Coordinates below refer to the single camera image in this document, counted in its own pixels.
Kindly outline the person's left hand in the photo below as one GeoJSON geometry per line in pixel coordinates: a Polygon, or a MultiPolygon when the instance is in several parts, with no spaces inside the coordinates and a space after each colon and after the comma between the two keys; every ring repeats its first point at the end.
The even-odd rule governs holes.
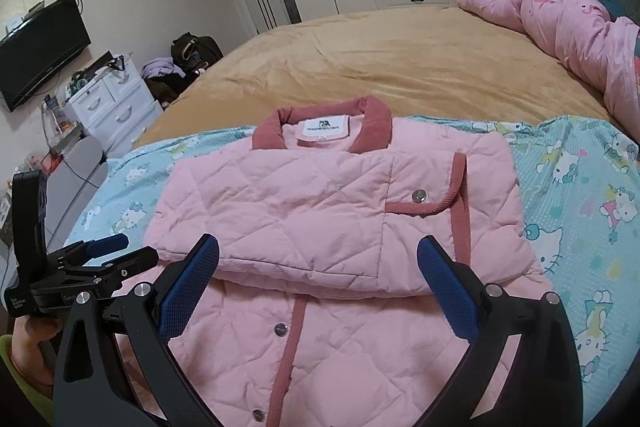
{"type": "Polygon", "coordinates": [[[47,398],[52,397],[53,365],[46,361],[41,346],[61,330],[61,323],[49,317],[19,317],[15,320],[10,358],[24,381],[47,398]]]}

